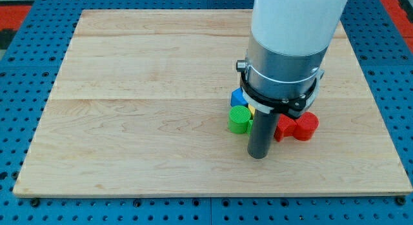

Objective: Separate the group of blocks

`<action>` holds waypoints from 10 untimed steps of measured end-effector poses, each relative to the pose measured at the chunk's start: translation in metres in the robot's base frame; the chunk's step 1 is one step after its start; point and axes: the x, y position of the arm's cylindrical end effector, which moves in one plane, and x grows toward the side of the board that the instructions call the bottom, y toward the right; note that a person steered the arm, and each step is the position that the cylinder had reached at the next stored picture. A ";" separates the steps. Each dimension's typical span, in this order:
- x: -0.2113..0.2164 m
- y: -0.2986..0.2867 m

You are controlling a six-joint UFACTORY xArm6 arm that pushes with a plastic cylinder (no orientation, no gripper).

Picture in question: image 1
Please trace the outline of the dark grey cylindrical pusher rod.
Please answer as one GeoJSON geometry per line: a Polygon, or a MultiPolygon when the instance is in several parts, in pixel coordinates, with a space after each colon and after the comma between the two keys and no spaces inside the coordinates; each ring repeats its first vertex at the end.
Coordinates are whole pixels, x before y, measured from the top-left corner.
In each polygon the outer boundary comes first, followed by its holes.
{"type": "Polygon", "coordinates": [[[255,112],[247,147],[250,156],[255,159],[267,156],[279,118],[278,113],[255,112]]]}

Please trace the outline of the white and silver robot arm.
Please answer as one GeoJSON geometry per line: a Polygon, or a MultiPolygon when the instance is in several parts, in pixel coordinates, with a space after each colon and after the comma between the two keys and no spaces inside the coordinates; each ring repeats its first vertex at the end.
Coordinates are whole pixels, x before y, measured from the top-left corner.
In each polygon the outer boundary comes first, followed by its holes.
{"type": "Polygon", "coordinates": [[[245,58],[244,99],[255,108],[247,152],[267,156],[281,115],[300,118],[315,101],[320,68],[348,0],[254,0],[245,58]]]}

